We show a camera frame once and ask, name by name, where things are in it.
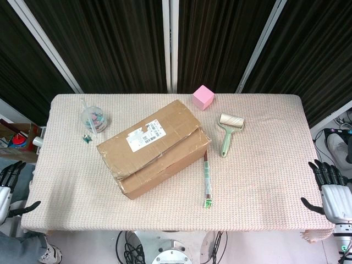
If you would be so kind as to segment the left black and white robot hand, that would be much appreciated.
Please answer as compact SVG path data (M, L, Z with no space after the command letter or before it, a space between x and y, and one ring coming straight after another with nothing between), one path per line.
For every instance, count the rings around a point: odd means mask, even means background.
M0 171L0 226L7 218L29 213L35 210L41 203L41 201L36 201L31 206L25 208L10 209L10 202L18 182L18 177L25 166L25 162L17 161Z

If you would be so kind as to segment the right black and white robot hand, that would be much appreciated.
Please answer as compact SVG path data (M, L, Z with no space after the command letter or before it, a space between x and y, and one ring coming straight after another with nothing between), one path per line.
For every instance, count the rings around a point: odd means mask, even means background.
M312 212L324 215L333 224L352 224L352 191L348 187L352 179L343 176L336 166L317 159L308 165L315 176L322 205L314 206L302 197L303 205Z

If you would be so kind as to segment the brown cardboard shipping box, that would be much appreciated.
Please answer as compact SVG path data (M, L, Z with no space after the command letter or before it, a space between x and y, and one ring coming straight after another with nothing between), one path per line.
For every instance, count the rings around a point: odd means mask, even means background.
M195 161L211 142L200 121L180 100L97 146L122 193L147 193Z

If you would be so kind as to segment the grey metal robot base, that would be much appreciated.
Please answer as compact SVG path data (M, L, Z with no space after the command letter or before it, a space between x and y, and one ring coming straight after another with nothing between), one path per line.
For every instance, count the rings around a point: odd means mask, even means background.
M202 264L212 252L215 232L134 232L145 256L145 264Z

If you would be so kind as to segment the blue jeans leg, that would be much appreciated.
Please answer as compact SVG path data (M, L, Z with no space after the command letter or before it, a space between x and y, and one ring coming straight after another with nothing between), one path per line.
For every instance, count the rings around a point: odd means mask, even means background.
M0 264L38 264L46 250L47 242L41 234L17 238L0 230Z

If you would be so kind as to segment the white and black sneaker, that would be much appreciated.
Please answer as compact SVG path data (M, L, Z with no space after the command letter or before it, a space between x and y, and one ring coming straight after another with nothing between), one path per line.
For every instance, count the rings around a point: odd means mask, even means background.
M49 245L46 252L38 259L41 264L61 264L62 253L59 248Z

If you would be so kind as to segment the beige waffle tablecloth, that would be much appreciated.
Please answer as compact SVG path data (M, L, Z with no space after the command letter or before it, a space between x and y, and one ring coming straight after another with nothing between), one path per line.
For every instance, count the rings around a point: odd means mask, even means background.
M53 230L330 230L301 198L320 205L308 162L316 158L301 99L296 95L218 93L201 111L186 94L87 94L101 107L108 127L91 143L82 136L79 95L57 95L30 185L23 228ZM97 145L180 100L211 139L208 149L213 206L205 209L204 170L196 161L146 194L122 194ZM244 118L221 156L225 131L220 115Z

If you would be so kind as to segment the clear plastic pipette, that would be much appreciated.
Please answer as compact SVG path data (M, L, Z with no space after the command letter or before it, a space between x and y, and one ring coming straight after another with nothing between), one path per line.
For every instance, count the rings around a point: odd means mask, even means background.
M89 121L91 130L92 130L94 136L96 137L97 136L97 131L96 131L96 128L94 126L94 122L92 120L91 113L89 111L89 107L87 106L87 103L86 103L84 98L80 98L80 101L81 101L81 103L83 105L83 108L84 108L83 113L84 113L86 119Z

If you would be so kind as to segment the clear jar of clips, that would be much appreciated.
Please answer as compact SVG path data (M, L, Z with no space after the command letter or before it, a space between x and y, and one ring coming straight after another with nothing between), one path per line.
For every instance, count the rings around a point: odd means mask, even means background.
M105 115L104 115L102 109L100 109L99 107L96 107L96 106L91 106L91 107L89 107L89 111L91 113L91 117L92 117L92 120L93 120L93 123L94 123L94 126L96 128L97 133L103 132L107 126L107 119L105 118ZM90 123L86 119L83 111L80 115L80 120L83 123L83 125L85 126L85 128L88 129L90 132L92 132L91 127L90 127Z

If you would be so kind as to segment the dark fabric divider panel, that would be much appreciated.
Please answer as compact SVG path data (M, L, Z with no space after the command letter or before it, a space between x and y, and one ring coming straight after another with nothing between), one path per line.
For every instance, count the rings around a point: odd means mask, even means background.
M178 93L234 93L276 0L180 0Z
M25 0L86 94L167 92L162 0Z
M245 83L294 94L310 127L352 100L352 0L287 0Z
M7 2L0 0L0 99L37 125L51 102L73 90Z

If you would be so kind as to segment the green toothbrush pack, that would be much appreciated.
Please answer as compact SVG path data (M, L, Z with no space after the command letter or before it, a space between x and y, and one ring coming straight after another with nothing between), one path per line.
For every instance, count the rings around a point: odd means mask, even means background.
M205 202L204 208L210 209L212 207L212 188L211 188L211 177L210 177L210 164L208 161L207 151L203 157L203 169L204 169L204 180L205 180Z

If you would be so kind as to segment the pink cube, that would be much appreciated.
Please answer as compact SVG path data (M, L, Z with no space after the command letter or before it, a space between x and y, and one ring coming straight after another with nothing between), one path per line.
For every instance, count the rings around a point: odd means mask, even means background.
M213 101L215 94L205 85L201 85L193 94L192 102L200 110L204 111Z

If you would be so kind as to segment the green handled lint roller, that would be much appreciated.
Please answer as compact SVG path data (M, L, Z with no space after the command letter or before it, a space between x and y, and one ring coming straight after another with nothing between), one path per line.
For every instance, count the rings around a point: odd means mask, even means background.
M218 120L218 126L225 131L221 148L221 156L225 157L229 150L232 134L243 129L244 118L222 113Z

